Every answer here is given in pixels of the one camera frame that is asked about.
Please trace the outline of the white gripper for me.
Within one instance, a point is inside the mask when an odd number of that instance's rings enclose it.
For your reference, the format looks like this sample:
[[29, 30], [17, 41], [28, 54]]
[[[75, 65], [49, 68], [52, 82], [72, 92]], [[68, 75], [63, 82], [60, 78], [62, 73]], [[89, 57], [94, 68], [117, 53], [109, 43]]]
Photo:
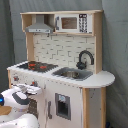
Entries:
[[42, 93], [42, 89], [37, 86], [27, 85], [27, 84], [15, 84], [13, 88], [30, 95], [39, 95]]

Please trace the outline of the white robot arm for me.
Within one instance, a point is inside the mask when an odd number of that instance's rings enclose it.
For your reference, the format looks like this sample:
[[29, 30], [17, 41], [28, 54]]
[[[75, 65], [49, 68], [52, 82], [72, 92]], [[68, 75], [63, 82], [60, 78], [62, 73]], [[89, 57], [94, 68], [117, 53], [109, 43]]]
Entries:
[[0, 128], [40, 128], [35, 115], [28, 113], [29, 95], [39, 95], [39, 87], [16, 84], [0, 93], [0, 105], [9, 106], [11, 111], [0, 116]]

